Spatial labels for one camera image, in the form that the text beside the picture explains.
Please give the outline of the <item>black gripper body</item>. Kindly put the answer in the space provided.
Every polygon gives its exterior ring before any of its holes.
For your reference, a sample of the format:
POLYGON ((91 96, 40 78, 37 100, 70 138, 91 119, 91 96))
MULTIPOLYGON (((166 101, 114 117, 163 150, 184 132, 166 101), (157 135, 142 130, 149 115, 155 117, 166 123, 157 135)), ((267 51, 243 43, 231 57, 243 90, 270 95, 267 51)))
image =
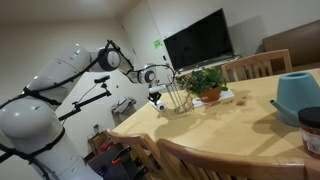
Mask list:
POLYGON ((160 98, 161 98, 161 93, 159 92, 150 93, 148 96, 148 99, 154 103, 156 103, 160 98))

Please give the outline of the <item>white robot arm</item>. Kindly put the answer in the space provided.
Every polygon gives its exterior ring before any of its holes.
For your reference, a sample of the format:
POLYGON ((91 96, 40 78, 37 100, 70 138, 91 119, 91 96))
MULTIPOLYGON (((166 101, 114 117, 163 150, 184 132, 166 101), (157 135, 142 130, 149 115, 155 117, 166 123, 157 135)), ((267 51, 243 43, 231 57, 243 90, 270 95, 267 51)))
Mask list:
POLYGON ((155 63, 137 69, 121 47, 109 40, 96 51, 69 46, 51 60, 22 92, 1 105, 0 129, 9 140, 1 160, 16 156, 32 166, 42 180, 103 180, 86 165, 62 122, 81 111, 81 102, 62 115, 65 99, 88 72, 117 70, 131 83, 157 86, 155 63))

